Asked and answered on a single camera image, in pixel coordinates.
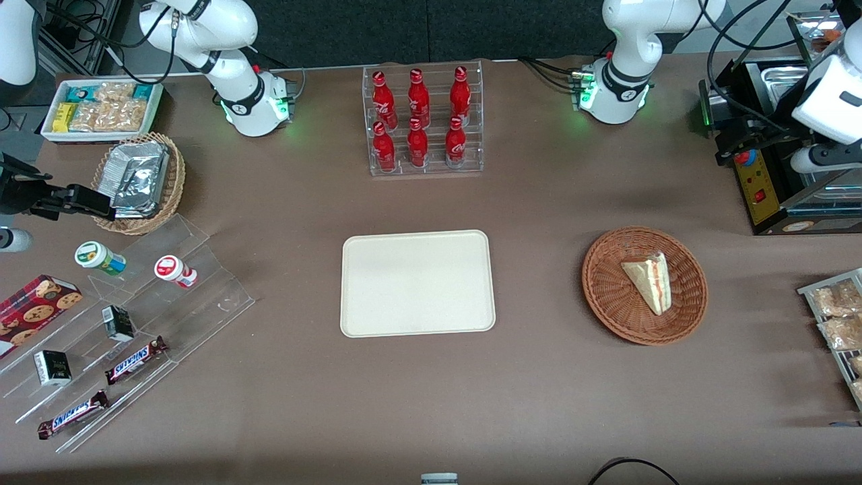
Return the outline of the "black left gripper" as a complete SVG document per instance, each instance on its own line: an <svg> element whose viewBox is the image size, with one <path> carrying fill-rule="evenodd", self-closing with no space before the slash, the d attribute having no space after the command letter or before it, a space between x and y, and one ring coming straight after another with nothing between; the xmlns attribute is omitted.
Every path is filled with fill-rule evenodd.
<svg viewBox="0 0 862 485"><path fill-rule="evenodd" d="M718 166L738 164L740 156L748 162L752 150L758 150L764 160L788 160L795 151L817 141L818 135L791 115L764 115L761 121L729 119L721 126L721 136L715 138L715 162Z"/></svg>

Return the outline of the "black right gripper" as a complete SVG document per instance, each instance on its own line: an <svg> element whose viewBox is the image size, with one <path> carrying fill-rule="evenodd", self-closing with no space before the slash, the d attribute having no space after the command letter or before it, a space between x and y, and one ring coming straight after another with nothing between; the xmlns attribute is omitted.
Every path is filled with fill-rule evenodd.
<svg viewBox="0 0 862 485"><path fill-rule="evenodd" d="M83 185L61 187L47 183L51 174L43 174L34 166L8 154L2 154L1 213L16 215L30 213L43 218L58 218L67 205L81 207L81 213L114 221L116 209L110 206L110 197Z"/></svg>

